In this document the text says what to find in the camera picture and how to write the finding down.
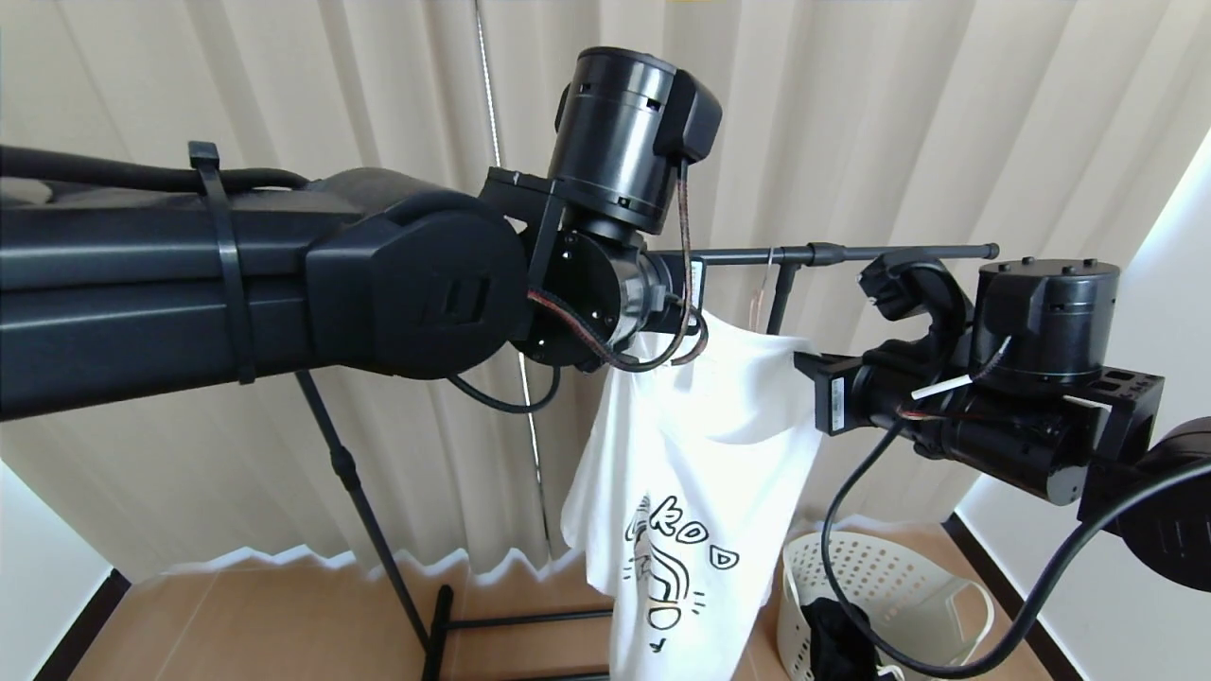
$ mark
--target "dark brown baseboard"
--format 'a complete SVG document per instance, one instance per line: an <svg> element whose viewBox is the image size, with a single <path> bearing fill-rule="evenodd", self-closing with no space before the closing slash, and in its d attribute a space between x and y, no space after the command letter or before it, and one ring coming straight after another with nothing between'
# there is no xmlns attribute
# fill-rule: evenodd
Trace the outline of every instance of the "dark brown baseboard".
<svg viewBox="0 0 1211 681"><path fill-rule="evenodd" d="M34 681L67 681L130 588L131 583L120 572L111 570L59 645L54 646L51 657L46 658Z"/></svg>
<svg viewBox="0 0 1211 681"><path fill-rule="evenodd" d="M963 555L971 563L971 567L975 568L980 579L992 591L992 597L997 599L1000 607L1005 608L1010 619L1017 617L1017 613L1022 611L1022 595L1010 584L1009 578L1005 577L1005 573L992 560L983 544L971 534L971 530L963 522L963 519L957 514L951 514L951 517L942 523L942 527L946 528L946 533L951 536L954 544L963 551ZM1026 642L1029 643L1031 649L1034 651L1035 657L1043 663L1051 679L1055 681L1084 681L1084 677L1073 666L1072 660L1060 649L1055 639L1051 637L1051 634L1041 624L1035 624L1031 628L1026 635Z"/></svg>

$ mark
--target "beige curtain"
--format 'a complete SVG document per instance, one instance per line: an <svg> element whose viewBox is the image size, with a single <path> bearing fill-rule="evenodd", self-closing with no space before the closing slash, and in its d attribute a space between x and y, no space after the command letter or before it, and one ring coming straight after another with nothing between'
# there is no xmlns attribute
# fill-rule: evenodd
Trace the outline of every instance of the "beige curtain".
<svg viewBox="0 0 1211 681"><path fill-rule="evenodd" d="M0 137L178 166L185 141L212 139L229 167L383 165L475 191L494 139L506 167L545 172L576 52L612 44L689 69L724 104L690 177L696 246L999 241L1006 257L1125 265L1211 125L1209 5L483 0L484 64L470 0L0 0ZM977 264L954 263L960 281ZM832 351L918 332L869 309L857 268L800 273L785 332ZM742 322L762 269L712 271L707 307ZM546 377L529 371L532 391ZM520 399L513 353L470 379ZM394 548L423 562L466 548L482 571L517 546L541 563L549 525L562 551L599 376L566 382L535 419L541 494L528 419L443 383L317 380ZM805 513L872 442L826 445ZM373 562L288 378L10 423L0 446L134 579L245 545ZM901 447L848 508L937 520L971 480Z"/></svg>

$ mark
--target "t-shirt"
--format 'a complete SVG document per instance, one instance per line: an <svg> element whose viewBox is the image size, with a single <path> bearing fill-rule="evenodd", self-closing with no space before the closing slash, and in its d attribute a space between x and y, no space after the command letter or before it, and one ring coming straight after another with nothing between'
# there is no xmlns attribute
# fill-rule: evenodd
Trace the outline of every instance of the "t-shirt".
<svg viewBox="0 0 1211 681"><path fill-rule="evenodd" d="M792 357L810 343L704 316L689 365L610 370L563 507L589 583L615 596L612 679L731 679L820 447ZM630 353L670 339L639 334Z"/></svg>

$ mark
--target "laundry basket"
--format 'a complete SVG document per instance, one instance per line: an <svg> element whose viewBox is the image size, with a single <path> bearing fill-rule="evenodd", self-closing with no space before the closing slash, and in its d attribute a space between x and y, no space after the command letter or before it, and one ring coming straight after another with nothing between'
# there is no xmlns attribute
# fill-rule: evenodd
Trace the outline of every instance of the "laundry basket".
<svg viewBox="0 0 1211 681"><path fill-rule="evenodd" d="M982 585L955 577L893 542L853 532L830 534L828 555L845 596L869 616L874 631L896 648L929 664L963 664L988 635L993 606ZM954 597L969 588L983 597L986 614L983 626L964 636ZM836 600L820 560L820 534L813 533L782 550L777 653L793 681L814 679L811 634L799 606L817 597ZM906 669L903 679L928 677Z"/></svg>

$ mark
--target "white wall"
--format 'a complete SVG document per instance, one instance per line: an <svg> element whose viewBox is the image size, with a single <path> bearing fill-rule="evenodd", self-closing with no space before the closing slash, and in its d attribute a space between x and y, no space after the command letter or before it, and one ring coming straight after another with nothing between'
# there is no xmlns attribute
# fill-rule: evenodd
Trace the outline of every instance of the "white wall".
<svg viewBox="0 0 1211 681"><path fill-rule="evenodd" d="M0 679L33 679L109 570L0 462Z"/></svg>
<svg viewBox="0 0 1211 681"><path fill-rule="evenodd" d="M1154 441L1211 416L1209 257L1211 136L1119 286L1107 364L1165 377ZM1077 526L1075 505L1055 508L987 477L959 515L1022 594ZM1103 533L1068 568L1043 620L1086 679L1177 681L1211 675L1209 612L1211 594L1165 580Z"/></svg>

